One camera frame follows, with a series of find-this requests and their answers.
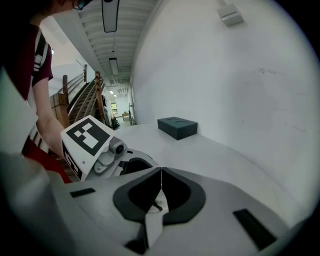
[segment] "wall-mounted light fixture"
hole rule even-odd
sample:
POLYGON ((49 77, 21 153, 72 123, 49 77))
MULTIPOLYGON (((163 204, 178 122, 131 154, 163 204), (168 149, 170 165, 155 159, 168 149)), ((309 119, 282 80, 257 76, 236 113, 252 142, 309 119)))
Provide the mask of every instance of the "wall-mounted light fixture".
POLYGON ((117 76, 119 74, 117 58, 110 58, 109 62, 110 62, 113 75, 117 76))
POLYGON ((102 0, 102 20, 104 32, 116 32, 119 0, 102 0))

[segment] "black rectangular strip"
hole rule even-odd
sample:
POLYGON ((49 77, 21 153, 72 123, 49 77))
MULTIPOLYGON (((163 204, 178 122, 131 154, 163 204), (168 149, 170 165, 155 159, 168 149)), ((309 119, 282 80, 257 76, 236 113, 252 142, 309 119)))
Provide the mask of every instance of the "black rectangular strip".
POLYGON ((247 209, 234 211, 233 215, 260 250, 277 240, 247 209))
POLYGON ((87 194, 90 194, 90 193, 93 193, 93 192, 96 192, 96 191, 93 188, 90 187, 90 188, 86 188, 86 189, 70 192, 70 195, 73 198, 77 198, 77 197, 81 197, 81 196, 84 196, 84 195, 87 195, 87 194))

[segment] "white table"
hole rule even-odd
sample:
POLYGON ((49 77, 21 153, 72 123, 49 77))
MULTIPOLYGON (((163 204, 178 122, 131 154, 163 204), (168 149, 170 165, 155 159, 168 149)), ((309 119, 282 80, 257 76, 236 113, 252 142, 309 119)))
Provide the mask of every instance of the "white table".
POLYGON ((175 140, 156 124, 116 131, 131 149, 142 151, 160 166, 172 167, 231 183, 277 213, 290 227, 305 218, 293 197, 263 170, 232 149, 195 134, 175 140))

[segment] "rectangular box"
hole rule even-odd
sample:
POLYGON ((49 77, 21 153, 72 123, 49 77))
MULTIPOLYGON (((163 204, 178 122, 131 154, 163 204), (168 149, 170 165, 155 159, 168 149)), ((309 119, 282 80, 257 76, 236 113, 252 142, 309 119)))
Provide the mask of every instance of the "rectangular box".
POLYGON ((178 141, 197 134, 198 123, 172 116, 158 119, 158 128, 178 141))

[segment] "ceiling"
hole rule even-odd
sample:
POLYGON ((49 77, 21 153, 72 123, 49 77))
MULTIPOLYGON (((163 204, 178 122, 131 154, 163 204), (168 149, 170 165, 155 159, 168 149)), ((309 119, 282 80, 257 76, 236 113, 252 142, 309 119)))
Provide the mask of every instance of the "ceiling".
POLYGON ((104 31, 101 0, 94 0, 77 12, 89 44, 111 85, 130 82, 137 43, 156 2, 120 0, 117 31, 110 33, 104 31), (119 75, 113 76, 109 58, 117 58, 119 75))

